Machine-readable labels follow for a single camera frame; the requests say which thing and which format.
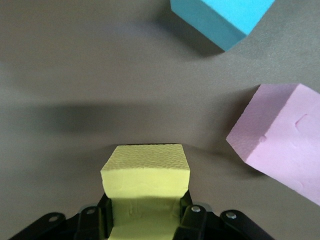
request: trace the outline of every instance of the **blue foam block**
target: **blue foam block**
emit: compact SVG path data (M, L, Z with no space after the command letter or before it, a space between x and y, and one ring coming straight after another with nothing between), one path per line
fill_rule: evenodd
M227 51L254 29L275 0L170 0L171 9Z

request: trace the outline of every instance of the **yellow block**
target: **yellow block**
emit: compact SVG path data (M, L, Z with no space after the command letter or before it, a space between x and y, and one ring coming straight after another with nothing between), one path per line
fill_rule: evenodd
M171 240L190 169L181 144L118 146L101 170L112 200L110 240Z

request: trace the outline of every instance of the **gray tabletop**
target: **gray tabletop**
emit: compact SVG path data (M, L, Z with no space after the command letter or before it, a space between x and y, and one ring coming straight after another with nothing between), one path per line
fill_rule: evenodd
M222 52L167 0L1 1L0 239L98 202L115 146L181 143L194 201L318 240L320 207L225 139L259 84L320 92L319 16L319 0L277 0Z

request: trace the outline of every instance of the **pink foam block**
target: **pink foam block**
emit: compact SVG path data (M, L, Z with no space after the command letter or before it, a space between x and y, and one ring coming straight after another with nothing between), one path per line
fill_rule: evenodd
M226 140L253 168L320 206L320 94L262 84Z

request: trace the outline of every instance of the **screw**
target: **screw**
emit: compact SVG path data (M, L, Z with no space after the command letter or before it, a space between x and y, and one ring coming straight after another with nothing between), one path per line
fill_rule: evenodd
M50 218L49 218L49 222L50 222L50 223L55 222L55 221L57 221L57 220L58 220L58 218L59 218L59 216L58 216L58 215L56 215L56 216L52 216L52 217L50 217Z
M96 210L94 208L90 208L86 211L86 214L93 214Z
M229 219L236 219L237 218L237 215L234 214L232 211L228 211L226 214L227 218Z
M198 206L192 206L192 207L191 207L191 210L192 210L193 212L195 212L195 213L201 212L201 209L200 209L200 207L198 207Z

